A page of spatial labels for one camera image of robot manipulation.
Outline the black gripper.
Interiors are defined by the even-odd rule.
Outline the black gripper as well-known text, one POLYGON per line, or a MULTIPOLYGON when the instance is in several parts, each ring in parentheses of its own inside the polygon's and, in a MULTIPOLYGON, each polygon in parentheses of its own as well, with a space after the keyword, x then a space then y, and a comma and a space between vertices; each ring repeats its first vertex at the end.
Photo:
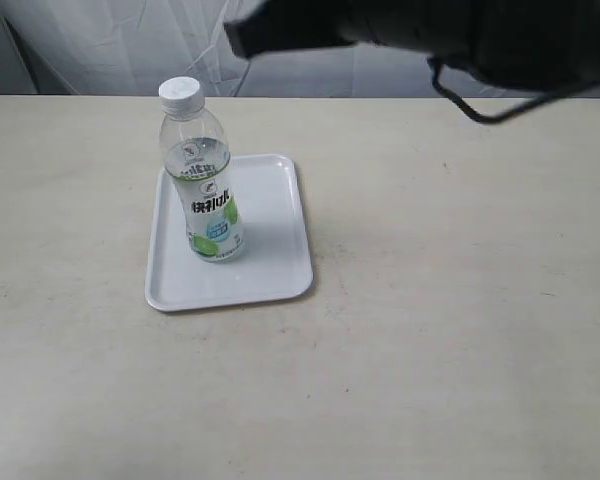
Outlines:
POLYGON ((349 47, 339 31, 346 1, 264 1, 250 14, 223 24, 241 59, 265 54, 349 47))

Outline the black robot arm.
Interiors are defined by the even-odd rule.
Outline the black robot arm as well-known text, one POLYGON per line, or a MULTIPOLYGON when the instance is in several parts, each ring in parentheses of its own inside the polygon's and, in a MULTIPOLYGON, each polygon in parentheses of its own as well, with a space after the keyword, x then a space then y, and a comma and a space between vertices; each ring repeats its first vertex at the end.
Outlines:
POLYGON ((367 43, 426 54, 498 88, 600 82, 600 1, 264 1, 224 29, 243 59, 367 43))

